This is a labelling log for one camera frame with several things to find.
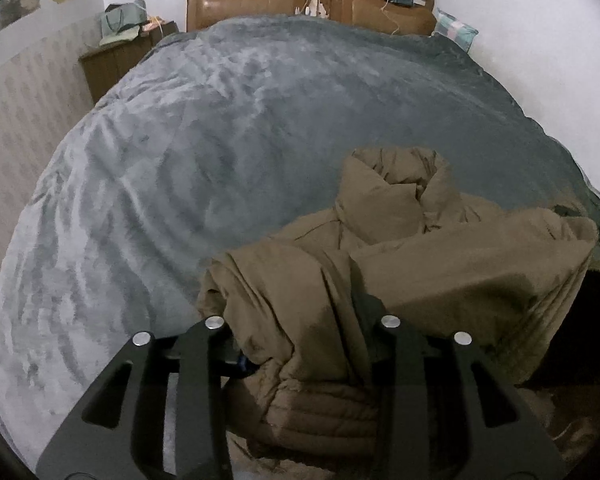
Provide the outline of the brown puffer jacket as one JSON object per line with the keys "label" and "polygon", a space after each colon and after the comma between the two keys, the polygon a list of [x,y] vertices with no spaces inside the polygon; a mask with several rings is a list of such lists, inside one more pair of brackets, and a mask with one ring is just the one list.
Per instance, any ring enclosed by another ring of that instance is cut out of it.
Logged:
{"label": "brown puffer jacket", "polygon": [[197,308],[219,315],[256,366],[225,390],[230,431],[295,460],[365,457],[375,321],[471,334],[520,384],[546,355],[597,243],[595,223],[506,212],[460,192],[428,148],[359,148],[332,207],[216,256]]}

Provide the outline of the checked pastel pillow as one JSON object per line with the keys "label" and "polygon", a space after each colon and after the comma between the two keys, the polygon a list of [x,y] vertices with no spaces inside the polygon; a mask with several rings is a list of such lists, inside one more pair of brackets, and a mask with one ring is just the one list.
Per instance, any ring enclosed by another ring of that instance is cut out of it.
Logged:
{"label": "checked pastel pillow", "polygon": [[434,17],[436,18],[436,24],[434,25],[432,34],[453,41],[457,47],[468,53],[476,37],[479,35],[478,29],[458,20],[454,15],[444,12],[439,8],[434,9]]}

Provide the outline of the dark wooden nightstand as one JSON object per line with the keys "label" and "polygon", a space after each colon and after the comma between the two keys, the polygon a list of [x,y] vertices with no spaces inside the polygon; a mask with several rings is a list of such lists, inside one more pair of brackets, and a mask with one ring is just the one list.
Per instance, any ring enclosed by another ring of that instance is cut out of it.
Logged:
{"label": "dark wooden nightstand", "polygon": [[178,32],[175,22],[167,22],[162,28],[141,32],[130,41],[113,44],[88,51],[79,57],[93,104],[96,104],[125,74],[165,36]]}

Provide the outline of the grey plush bed blanket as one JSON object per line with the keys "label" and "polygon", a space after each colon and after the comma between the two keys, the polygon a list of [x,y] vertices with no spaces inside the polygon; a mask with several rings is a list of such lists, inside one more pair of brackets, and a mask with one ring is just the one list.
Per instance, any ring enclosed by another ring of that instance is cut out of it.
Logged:
{"label": "grey plush bed blanket", "polygon": [[162,40],[62,139],[0,272],[0,430],[34,466],[134,333],[184,332],[207,261],[335,198],[363,146],[431,148],[505,209],[600,198],[454,42],[316,18]]}

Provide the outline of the grey cats wall sticker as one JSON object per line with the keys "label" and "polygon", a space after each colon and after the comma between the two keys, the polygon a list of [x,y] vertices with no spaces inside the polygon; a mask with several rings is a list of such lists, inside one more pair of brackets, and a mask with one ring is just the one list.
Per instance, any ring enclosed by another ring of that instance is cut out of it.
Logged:
{"label": "grey cats wall sticker", "polygon": [[41,0],[1,0],[0,32],[16,21],[35,12],[40,6]]}

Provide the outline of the green bag on nightstand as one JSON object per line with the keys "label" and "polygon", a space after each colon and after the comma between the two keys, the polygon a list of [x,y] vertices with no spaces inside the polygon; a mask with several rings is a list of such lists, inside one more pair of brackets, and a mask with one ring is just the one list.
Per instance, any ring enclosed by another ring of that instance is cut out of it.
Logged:
{"label": "green bag on nightstand", "polygon": [[101,47],[119,41],[135,39],[140,29],[148,21],[145,0],[134,0],[127,3],[110,4],[100,14],[99,23],[102,31]]}

